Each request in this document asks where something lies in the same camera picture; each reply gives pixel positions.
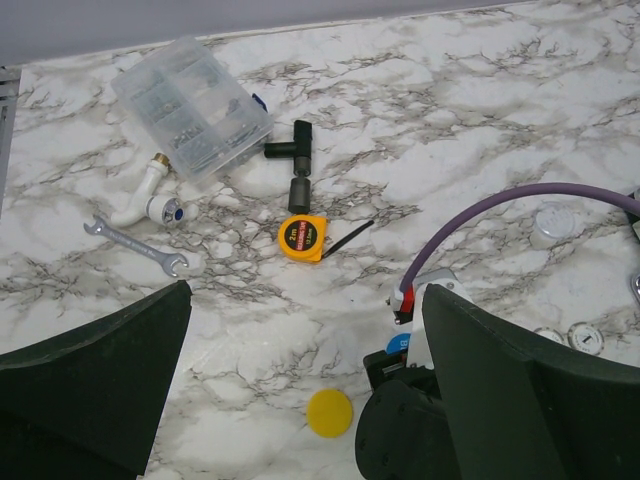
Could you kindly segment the clear dealer button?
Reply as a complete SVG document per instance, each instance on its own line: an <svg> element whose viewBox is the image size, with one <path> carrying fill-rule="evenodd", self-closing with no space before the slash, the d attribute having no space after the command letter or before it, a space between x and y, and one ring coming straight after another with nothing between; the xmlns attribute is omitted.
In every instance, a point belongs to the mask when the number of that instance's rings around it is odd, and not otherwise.
<svg viewBox="0 0 640 480"><path fill-rule="evenodd" d="M545 202L536 210L530 236L535 249L547 249L568 240L575 230L572 211L559 202Z"/></svg>

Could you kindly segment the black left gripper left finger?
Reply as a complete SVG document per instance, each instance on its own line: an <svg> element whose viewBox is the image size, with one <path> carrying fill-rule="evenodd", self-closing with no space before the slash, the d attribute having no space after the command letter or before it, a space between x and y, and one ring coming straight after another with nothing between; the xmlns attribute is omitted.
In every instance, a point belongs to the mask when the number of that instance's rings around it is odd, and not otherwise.
<svg viewBox="0 0 640 480"><path fill-rule="evenodd" d="M144 475L192 311L177 281L1 357L4 479Z"/></svg>

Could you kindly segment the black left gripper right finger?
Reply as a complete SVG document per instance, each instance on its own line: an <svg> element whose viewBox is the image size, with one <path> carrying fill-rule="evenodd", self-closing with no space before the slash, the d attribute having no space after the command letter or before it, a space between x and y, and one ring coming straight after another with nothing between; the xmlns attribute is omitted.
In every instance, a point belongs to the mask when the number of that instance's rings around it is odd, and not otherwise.
<svg viewBox="0 0 640 480"><path fill-rule="evenodd" d="M465 479L636 479L639 370L427 287L426 336Z"/></svg>

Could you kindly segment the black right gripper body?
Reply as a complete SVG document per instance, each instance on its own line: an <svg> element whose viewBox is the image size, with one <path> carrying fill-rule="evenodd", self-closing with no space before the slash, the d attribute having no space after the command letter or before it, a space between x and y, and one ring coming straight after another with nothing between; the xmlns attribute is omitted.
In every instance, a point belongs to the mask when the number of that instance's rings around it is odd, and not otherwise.
<svg viewBox="0 0 640 480"><path fill-rule="evenodd" d="M356 465L366 479L451 479L453 442L435 371L407 357L363 359L372 395L357 423Z"/></svg>

